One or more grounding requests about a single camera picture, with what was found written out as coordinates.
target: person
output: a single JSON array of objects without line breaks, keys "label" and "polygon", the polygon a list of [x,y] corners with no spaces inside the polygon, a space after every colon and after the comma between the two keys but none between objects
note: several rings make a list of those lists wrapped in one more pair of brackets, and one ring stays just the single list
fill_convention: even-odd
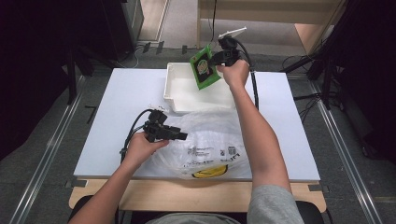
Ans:
[{"label": "person", "polygon": [[[233,66],[218,66],[217,69],[223,73],[233,95],[252,173],[247,223],[303,223],[291,194],[288,172],[276,134],[245,89],[248,63],[238,60]],[[120,167],[69,223],[111,223],[131,176],[151,154],[167,144],[167,140],[150,143],[144,133],[134,134]],[[221,215],[186,213],[170,214],[150,223],[238,222]]]}]

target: right hand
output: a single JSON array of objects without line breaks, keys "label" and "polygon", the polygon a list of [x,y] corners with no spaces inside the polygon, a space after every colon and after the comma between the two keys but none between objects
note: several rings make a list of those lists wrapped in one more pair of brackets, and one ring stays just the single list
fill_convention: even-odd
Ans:
[{"label": "right hand", "polygon": [[249,65],[245,60],[238,60],[230,67],[218,65],[216,68],[224,75],[224,79],[231,89],[245,88],[249,69]]},{"label": "right hand", "polygon": [[122,164],[130,166],[131,169],[138,167],[157,149],[166,147],[168,144],[169,140],[161,140],[150,143],[146,139],[145,133],[135,133],[129,143],[128,151]]}]

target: white plastic bag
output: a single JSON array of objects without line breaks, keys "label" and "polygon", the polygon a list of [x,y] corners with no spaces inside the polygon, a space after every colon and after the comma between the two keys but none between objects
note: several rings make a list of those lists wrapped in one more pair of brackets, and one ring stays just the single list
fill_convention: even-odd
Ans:
[{"label": "white plastic bag", "polygon": [[180,178],[219,176],[231,168],[235,172],[235,167],[248,163],[239,119],[234,109],[192,112],[167,125],[180,128],[188,134],[187,139],[170,141],[167,147],[157,150],[151,159]]}]

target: white tray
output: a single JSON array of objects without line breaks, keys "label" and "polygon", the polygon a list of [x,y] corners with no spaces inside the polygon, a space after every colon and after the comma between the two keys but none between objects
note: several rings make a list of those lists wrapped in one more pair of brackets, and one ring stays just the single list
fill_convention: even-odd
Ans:
[{"label": "white tray", "polygon": [[230,88],[223,78],[198,90],[189,63],[168,64],[163,99],[176,113],[190,113],[216,107],[235,108]]}]

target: table surface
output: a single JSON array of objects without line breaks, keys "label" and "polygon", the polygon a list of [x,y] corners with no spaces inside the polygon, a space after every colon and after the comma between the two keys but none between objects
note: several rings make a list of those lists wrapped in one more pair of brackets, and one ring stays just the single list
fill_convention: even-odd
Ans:
[{"label": "table surface", "polygon": [[[163,100],[166,74],[166,69],[113,70],[78,160],[74,172],[76,177],[100,179],[109,178],[113,174],[120,165],[120,149],[138,114],[147,109],[148,105],[170,108]],[[257,72],[256,82],[260,111],[278,137],[290,182],[319,181],[318,168],[293,102],[286,75]],[[253,98],[250,79],[247,81],[247,91]],[[168,116],[176,119],[179,115],[171,113]],[[136,171],[133,178],[177,179],[177,176],[148,160]],[[247,165],[239,174],[226,173],[216,178],[249,181],[251,172]]]},{"label": "table surface", "polygon": [[[87,186],[74,187],[69,200],[73,208],[77,201],[93,195],[106,183],[104,179],[90,179]],[[313,203],[325,212],[322,191],[310,190],[313,183],[291,183],[296,201]],[[120,201],[120,209],[127,211],[163,212],[246,212],[251,197],[251,182],[208,180],[131,180]]]}]

